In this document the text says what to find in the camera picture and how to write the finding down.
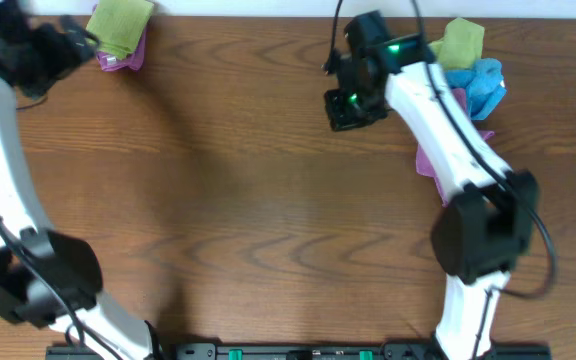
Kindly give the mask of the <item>green microfiber cloth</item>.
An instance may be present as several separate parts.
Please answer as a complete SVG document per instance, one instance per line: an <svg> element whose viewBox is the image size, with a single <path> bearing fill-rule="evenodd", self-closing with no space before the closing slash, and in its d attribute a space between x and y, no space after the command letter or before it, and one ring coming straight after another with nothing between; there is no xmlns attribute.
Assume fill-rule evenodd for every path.
<svg viewBox="0 0 576 360"><path fill-rule="evenodd" d="M100 0L86 30L100 40L100 52L123 60L136 51L154 9L148 0Z"/></svg>

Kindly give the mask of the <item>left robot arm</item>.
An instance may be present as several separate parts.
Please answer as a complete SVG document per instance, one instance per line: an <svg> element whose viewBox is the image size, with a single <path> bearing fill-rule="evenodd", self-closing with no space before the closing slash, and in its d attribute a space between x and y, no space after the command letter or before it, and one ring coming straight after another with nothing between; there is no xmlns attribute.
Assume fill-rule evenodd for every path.
<svg viewBox="0 0 576 360"><path fill-rule="evenodd" d="M19 138L18 96L43 96L89 60L95 45L68 17L34 29L0 22L0 317L62 333L73 356L157 359L151 325L105 291L92 247L54 228Z"/></svg>

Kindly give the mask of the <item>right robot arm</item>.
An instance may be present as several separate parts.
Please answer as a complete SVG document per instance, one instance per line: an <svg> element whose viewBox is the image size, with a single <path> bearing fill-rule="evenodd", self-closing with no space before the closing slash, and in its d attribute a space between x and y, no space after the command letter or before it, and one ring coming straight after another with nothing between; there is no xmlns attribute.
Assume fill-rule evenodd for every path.
<svg viewBox="0 0 576 360"><path fill-rule="evenodd" d="M432 166L447 205L431 230L446 274L442 316L432 336L441 359L499 355L490 330L501 294L537 224L537 182L516 172L479 135L419 34L348 30L350 51L333 50L327 72L339 86L324 95L330 126L369 126L396 112Z"/></svg>

